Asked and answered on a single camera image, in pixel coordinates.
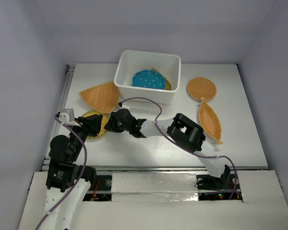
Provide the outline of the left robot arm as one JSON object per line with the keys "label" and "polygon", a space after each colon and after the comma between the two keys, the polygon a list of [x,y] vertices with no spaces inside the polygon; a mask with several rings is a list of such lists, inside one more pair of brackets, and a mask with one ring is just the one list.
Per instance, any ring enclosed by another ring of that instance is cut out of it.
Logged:
{"label": "left robot arm", "polygon": [[44,216],[37,230],[70,230],[86,192],[96,185],[96,170],[86,164],[85,141],[99,134],[103,116],[75,118],[68,109],[54,119],[70,134],[57,135],[50,142]]}

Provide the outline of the blue polka dot plate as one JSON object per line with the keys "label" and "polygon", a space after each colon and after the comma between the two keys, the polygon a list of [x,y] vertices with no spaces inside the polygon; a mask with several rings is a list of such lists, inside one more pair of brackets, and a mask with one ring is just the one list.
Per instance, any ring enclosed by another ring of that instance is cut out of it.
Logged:
{"label": "blue polka dot plate", "polygon": [[144,69],[134,74],[132,86],[164,90],[166,87],[166,80],[159,72],[152,69]]}

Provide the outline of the green-trimmed square bamboo tray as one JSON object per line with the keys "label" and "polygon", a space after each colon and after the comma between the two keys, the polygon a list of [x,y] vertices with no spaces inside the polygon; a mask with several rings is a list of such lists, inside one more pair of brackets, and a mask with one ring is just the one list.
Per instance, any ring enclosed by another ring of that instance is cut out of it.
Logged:
{"label": "green-trimmed square bamboo tray", "polygon": [[171,85],[171,83],[168,81],[168,79],[167,79],[163,74],[161,74],[157,69],[151,68],[151,70],[153,70],[153,71],[155,71],[156,73],[160,74],[160,75],[165,79],[165,87],[164,87],[164,90],[171,91],[171,90],[172,90],[172,85]]}

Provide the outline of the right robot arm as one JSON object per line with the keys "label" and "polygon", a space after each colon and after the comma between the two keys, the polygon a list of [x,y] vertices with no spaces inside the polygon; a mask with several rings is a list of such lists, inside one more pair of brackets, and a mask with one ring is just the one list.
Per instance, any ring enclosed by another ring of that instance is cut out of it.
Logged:
{"label": "right robot arm", "polygon": [[111,113],[104,129],[110,132],[128,132],[135,138],[161,136],[182,150],[196,156],[208,171],[208,176],[197,183],[202,190],[225,190],[230,187],[231,170],[221,161],[222,157],[212,153],[206,142],[203,128],[187,116],[177,113],[167,120],[137,119],[128,109]]}

